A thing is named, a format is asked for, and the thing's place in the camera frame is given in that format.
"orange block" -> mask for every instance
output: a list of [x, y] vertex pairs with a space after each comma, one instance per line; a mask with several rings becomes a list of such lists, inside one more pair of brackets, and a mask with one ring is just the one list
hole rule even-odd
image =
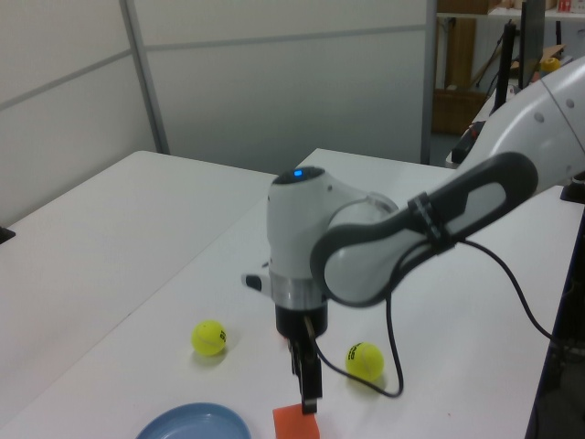
[[301, 404], [272, 411], [276, 439], [319, 439], [314, 414], [303, 414]]

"cable clip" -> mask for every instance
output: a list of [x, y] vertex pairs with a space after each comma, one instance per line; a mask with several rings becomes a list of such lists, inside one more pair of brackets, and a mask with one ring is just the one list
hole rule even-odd
[[409, 210], [415, 223], [427, 236], [436, 254], [446, 252], [455, 245], [452, 235], [432, 207], [431, 199], [426, 192], [409, 201]]

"yellow tennis ball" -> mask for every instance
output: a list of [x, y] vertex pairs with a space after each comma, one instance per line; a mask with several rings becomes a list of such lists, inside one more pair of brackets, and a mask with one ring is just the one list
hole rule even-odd
[[226, 346], [226, 330], [216, 320], [204, 320], [193, 328], [191, 345], [205, 356], [216, 355]]
[[346, 369], [362, 380], [373, 381], [384, 370], [384, 356], [371, 343], [357, 343], [347, 351]]

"blue plate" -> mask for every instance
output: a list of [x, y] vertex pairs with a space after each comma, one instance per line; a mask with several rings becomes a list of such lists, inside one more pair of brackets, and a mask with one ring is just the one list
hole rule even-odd
[[161, 414], [136, 439], [251, 439], [244, 421], [223, 405], [181, 405]]

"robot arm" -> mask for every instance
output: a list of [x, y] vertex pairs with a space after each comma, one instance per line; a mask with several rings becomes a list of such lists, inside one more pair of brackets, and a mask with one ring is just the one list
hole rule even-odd
[[306, 316], [315, 334], [323, 334], [328, 298], [355, 307], [377, 304], [418, 264], [582, 171], [585, 59], [500, 108], [452, 178], [403, 209], [322, 169], [278, 177], [268, 206], [270, 276], [246, 275], [244, 282], [276, 304], [276, 326], [289, 339], [303, 411], [316, 412], [322, 396]]

